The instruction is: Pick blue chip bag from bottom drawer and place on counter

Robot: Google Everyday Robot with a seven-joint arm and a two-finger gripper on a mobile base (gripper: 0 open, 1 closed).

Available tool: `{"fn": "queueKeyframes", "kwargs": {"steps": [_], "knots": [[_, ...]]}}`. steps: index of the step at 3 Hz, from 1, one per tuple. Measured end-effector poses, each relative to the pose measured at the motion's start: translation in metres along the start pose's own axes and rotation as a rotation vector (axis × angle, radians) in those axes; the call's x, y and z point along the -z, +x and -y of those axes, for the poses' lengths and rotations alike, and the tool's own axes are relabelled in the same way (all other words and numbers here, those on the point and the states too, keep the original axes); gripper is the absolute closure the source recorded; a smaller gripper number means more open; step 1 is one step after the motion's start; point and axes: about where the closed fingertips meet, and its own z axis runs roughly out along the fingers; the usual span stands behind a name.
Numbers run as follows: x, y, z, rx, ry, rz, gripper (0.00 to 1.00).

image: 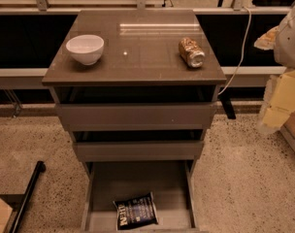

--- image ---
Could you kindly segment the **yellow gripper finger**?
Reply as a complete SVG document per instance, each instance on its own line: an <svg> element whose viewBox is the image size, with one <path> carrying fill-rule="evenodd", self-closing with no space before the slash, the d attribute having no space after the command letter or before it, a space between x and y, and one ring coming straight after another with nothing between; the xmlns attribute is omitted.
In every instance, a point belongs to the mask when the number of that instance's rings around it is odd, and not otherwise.
<svg viewBox="0 0 295 233"><path fill-rule="evenodd" d="M272 75L265 87L257 129L263 134L279 131L295 112L295 70Z"/></svg>
<svg viewBox="0 0 295 233"><path fill-rule="evenodd" d="M272 50L278 30L279 28L277 26L271 28L254 42L254 46L260 50Z"/></svg>

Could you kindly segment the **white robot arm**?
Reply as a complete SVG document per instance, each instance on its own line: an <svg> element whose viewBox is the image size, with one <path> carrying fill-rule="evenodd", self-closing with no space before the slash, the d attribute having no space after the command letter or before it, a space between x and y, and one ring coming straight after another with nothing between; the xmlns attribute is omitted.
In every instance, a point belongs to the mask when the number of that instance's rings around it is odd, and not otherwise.
<svg viewBox="0 0 295 233"><path fill-rule="evenodd" d="M273 50L275 62L286 68L280 76L267 81L257 129L263 134L279 131L295 112L295 5L276 26L260 38L254 46Z"/></svg>

